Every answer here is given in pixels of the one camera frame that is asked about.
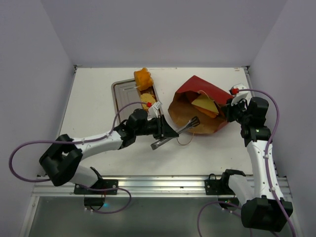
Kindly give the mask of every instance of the brown paper bag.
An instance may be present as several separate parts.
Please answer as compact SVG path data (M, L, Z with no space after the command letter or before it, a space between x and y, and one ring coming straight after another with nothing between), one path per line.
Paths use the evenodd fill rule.
M216 118L207 116L191 104L200 94L206 94L214 100L219 111ZM197 116L200 125L190 129L189 132L211 134L227 124L224 113L220 108L230 98L232 96L222 89L197 76L193 76L176 91L168 112L173 122L178 126L184 126L191 118Z

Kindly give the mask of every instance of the metal tray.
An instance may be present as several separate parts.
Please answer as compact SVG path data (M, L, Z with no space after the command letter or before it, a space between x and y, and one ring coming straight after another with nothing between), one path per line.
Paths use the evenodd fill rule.
M156 101L158 101L158 95L155 89L155 85L149 87L146 90L139 91L136 88L135 79L128 79L128 80L121 80L114 82L111 86L112 95L113 95L113 102L114 102L114 109L115 113L117 113L123 106L132 103L132 102L139 102L140 95L143 93L149 93L154 95ZM141 109L141 104L135 104L128 106L122 112L120 112L118 116L119 123L121 123L124 119L128 119L131 113L134 112L136 109ZM162 115L162 109L159 109L159 114Z

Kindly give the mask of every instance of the wire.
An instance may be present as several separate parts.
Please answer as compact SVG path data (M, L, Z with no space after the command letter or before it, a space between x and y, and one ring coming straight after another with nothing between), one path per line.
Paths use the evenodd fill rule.
M205 205L200 209L200 211L198 212L198 215L197 215L197 231L198 231L198 234L199 234L200 237L202 237L202 233L201 233L201 230L200 230L200 228L199 228L199 220L200 220L200 218L201 218L201 214L202 214L203 210L204 210L207 206L213 205L213 204L225 204L225 205L229 205L229 206L232 206L232 207L235 207L235 208L241 210L241 207L239 207L239 206L237 206L237 205L235 205L235 204L233 204L233 203L230 203L230 202L211 201L211 202L205 204ZM224 210L225 210L225 211L228 211L228 212L230 212L230 213L232 213L232 214L234 214L235 216L238 216L239 218L241 218L241 215L238 214L238 213L236 213L236 212L234 212L234 211L231 212L230 210L227 210L227 209L224 209ZM250 231L250 237L253 237L252 229L249 228L249 231ZM279 235L278 235L277 233L275 233L275 232L273 232L273 231L270 231L270 232L271 232L271 234L273 234L274 236L279 237Z
M94 139L90 139L90 140L85 140L86 143L89 143L89 142L97 142L97 141L100 141L102 139L105 139L107 137L109 137L113 131L114 131L114 128L115 128L115 122L120 114L120 112L125 109L126 107L130 106L130 105L134 105L134 104L146 104L145 102L132 102L132 103L129 103L125 106L123 106L116 114L115 114L115 117L114 117L114 121L113 121L113 124L112 124L112 128L110 130L109 133L105 134L104 136L102 137L99 137L99 138L94 138ZM25 181L25 182L30 182L30 183L41 183L41 182L46 182L46 181L49 181L50 179L27 179L27 178L24 178L22 176L20 176L18 173L15 172L15 170L13 169L13 157L14 155L17 153L18 150L20 150L22 147L25 147L25 146L28 146L28 145L32 145L32 144L65 144L65 145L68 145L68 144L82 144L82 141L76 141L76 142L65 142L65 141L53 141L53 140L37 140L37 141L31 141L31 142L25 142L23 144L21 144L20 146L18 146L17 148L15 148L11 155L10 155L10 158L9 158L9 169L11 171L11 173L18 179L22 180L22 181Z
M203 92L210 101L214 101L208 96L208 94L204 90L199 90L199 91L197 91L197 93L199 93L200 91Z
M291 229L291 231L292 231L293 237L296 237L295 228L294 228L294 226L293 226L293 223L291 222L291 220L290 220L289 216L287 215L287 213L286 213L284 207L282 206L282 203L281 203L280 200L278 199L276 192L275 192L274 190L272 190L273 185L272 185L271 175L270 175L270 171L269 171L269 159L266 158L266 156L268 155L268 151L269 151L269 145L270 145L270 143L272 142L272 139L273 139L273 137L274 137L274 135L275 135L275 133L276 133L277 126L278 126L278 123L279 123L279 120L280 120L280 111L279 111L279 109L278 109L277 102L274 100L274 98L273 98L271 95L269 95L268 93L266 93L266 92L264 92L264 91L262 91L262 90L256 90L256 89L241 89L241 90L239 90L239 91L254 91L254 92L259 92L259 93L261 93L261 94L264 94L264 95L268 96L268 97L272 100L272 102L274 103L274 105L275 105L275 107L276 107L276 124L275 124L275 127L273 128L273 131L272 131L272 133L271 133L271 136L270 136L270 138L269 138L269 140L268 140L268 142L267 142L266 148L265 148L266 172L267 172L267 178L268 178L268 183L269 183L271 192L272 192L274 198L276 199L276 202L278 203L278 205L279 205L279 207L280 207L280 209L281 209L283 215L285 216L287 222L288 222L289 225L290 225L290 229Z
M104 192L104 198L103 198L103 194L101 195L101 198L103 198L103 203L102 203L102 205L101 205L101 206L99 206L99 208L98 208L98 209L94 209L94 208L93 208L93 206L89 206L89 207L90 207L90 209L92 209L92 210L94 210L94 211L96 211L96 210L100 210L100 209L103 207L104 203L105 203L105 197L106 197L106 193Z
M179 144L180 146L186 146L186 145L188 145L190 142L192 142L193 137L194 137L194 134L195 134L195 132L192 133L191 139L190 139L189 142L187 142L187 143L180 143L180 142L179 142L179 139L178 139L178 137L177 137L177 142L178 142L178 144Z
M127 189L123 189L123 188L93 189L93 188L89 188L89 187L87 187L85 185L79 185L79 186L84 188L84 189L88 189L90 191L97 191L97 192L107 192L107 191L113 191L113 190L122 190L124 192L127 192L127 194L129 195L129 199L128 199L127 204L125 204L125 206L123 206L120 209L115 210L115 211L100 211L100 210L93 210L92 209L92 212L96 212L96 213L99 213L99 214L114 214L114 213L118 213L120 211L123 211L125 208L127 208L128 205L130 204L130 202L132 201L132 194Z
M209 183L209 181L210 181L210 179L211 179L211 176L212 175L214 175L214 177L215 177L215 181L217 181L217 179L216 179L216 175L214 174L214 173L211 173L209 176L208 176L208 183Z

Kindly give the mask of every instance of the orange food item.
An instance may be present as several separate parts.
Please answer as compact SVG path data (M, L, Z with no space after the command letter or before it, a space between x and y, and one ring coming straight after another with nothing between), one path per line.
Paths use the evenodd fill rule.
M147 68L143 68L140 71L135 71L134 78L139 91L146 90L154 84L151 74L148 72Z
M202 112L203 114L206 114L207 116L211 117L212 119L216 118L217 117L217 114L210 111L210 110L206 110L206 109L203 109L199 106L196 106L196 105L193 105L197 110L199 110L200 112Z

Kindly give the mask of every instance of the glass panel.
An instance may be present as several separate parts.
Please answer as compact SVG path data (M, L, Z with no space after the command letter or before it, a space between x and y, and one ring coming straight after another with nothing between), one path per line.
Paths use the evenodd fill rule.
M133 198L130 206L117 214L84 211L82 197L41 197L30 237L197 237L197 216L211 198ZM124 197L106 197L104 211L127 202ZM239 217L218 205L204 209L200 228L203 237L247 237L249 229ZM254 237L273 236L253 230ZM280 237L290 236L285 226Z

